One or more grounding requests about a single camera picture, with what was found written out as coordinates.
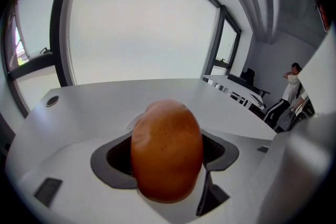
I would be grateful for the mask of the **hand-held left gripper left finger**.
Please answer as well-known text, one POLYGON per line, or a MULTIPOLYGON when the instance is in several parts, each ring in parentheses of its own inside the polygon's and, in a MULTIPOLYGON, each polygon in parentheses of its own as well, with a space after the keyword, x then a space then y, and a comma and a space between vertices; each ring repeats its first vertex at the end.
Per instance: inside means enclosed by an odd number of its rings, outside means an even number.
POLYGON ((46 224, 169 224, 136 189, 116 189, 93 172, 94 151, 116 136, 43 140, 18 135, 10 148, 10 180, 32 213, 46 224))

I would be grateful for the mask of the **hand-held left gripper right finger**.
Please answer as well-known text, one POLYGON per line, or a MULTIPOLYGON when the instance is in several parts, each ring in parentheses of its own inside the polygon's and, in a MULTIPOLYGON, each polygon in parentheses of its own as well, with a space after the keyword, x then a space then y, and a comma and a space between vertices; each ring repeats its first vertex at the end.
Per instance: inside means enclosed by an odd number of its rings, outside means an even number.
POLYGON ((201 217, 240 190, 266 155, 271 141, 229 133, 203 133, 205 181, 196 215, 201 217))

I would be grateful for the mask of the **white round plate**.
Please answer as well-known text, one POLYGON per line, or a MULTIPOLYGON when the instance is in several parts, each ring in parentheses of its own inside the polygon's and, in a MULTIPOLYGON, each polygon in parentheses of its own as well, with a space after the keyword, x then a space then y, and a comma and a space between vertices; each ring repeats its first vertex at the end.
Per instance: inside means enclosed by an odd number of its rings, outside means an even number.
POLYGON ((140 119, 140 117, 144 114, 144 112, 140 113, 139 115, 137 115, 135 118, 133 118, 126 126, 126 130, 133 130, 135 127, 135 124, 137 123, 137 121, 140 119))

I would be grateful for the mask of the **black phone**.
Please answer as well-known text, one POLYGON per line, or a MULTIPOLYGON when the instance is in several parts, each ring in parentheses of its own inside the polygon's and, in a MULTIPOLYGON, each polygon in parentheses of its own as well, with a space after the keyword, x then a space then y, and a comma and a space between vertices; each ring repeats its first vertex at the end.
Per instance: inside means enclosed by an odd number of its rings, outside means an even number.
POLYGON ((257 96, 255 96, 254 94, 250 94, 249 95, 256 103, 257 103, 257 106, 260 108, 260 109, 264 109, 265 108, 265 106, 264 106, 264 104, 263 104, 263 102, 262 102, 262 100, 261 99, 259 99, 257 96))

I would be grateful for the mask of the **long white table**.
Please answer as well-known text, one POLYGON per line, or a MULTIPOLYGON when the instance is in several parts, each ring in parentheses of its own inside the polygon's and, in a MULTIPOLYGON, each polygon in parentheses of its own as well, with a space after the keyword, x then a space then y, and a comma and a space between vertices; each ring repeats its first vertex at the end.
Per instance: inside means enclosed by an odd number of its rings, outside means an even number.
POLYGON ((228 80, 227 75, 204 75, 203 78, 208 79, 211 82, 212 86, 214 87, 216 87, 217 85, 218 88, 222 87, 221 91, 223 93, 228 94, 229 96, 231 95, 236 96, 237 102, 239 103, 241 101, 242 105, 247 109, 249 109, 252 104, 257 108, 259 108, 257 106, 257 103, 249 95, 254 94, 261 100, 262 97, 257 93, 255 93, 254 91, 248 89, 247 87, 237 84, 231 80, 228 80))

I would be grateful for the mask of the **grey table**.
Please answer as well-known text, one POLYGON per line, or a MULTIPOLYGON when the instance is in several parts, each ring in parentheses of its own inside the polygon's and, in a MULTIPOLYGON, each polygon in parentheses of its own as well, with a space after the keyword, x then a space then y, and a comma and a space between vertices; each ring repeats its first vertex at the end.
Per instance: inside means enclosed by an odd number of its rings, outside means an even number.
POLYGON ((43 140, 90 140, 125 130, 160 99, 185 104, 202 128, 271 140, 275 132, 247 108, 201 79, 134 80, 84 84, 50 90, 16 134, 43 140), (59 101, 46 107, 58 95, 59 101))

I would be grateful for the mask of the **round table grommet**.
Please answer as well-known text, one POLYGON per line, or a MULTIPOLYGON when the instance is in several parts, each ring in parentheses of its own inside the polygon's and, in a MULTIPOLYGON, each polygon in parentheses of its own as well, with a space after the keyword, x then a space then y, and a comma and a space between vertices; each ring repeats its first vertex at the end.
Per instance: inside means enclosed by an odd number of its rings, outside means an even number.
POLYGON ((55 105, 58 101, 59 101, 59 96, 55 95, 53 97, 51 97, 47 102, 46 102, 46 107, 51 107, 53 105, 55 105))

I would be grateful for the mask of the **black office chair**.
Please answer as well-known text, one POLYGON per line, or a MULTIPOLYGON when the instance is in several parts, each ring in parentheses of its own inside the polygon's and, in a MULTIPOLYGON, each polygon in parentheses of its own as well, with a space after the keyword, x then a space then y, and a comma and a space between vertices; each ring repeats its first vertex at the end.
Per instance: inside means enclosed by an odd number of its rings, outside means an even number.
POLYGON ((240 77, 245 80, 248 85, 254 85, 255 72, 252 69, 248 68, 245 72, 241 73, 240 77))

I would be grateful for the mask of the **window with open pane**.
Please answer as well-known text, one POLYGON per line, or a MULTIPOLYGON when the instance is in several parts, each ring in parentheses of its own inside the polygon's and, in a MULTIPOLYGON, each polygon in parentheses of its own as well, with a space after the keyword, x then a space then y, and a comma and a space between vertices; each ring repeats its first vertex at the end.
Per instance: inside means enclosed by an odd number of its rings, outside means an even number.
POLYGON ((59 88, 50 30, 54 0, 10 0, 0 27, 0 70, 19 115, 59 88))

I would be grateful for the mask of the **large frosted window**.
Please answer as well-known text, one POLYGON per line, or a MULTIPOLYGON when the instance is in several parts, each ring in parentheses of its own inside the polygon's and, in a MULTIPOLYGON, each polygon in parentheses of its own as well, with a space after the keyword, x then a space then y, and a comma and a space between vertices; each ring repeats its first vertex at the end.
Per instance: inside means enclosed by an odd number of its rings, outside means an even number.
POLYGON ((73 0, 75 83, 198 78, 216 15, 208 0, 73 0))

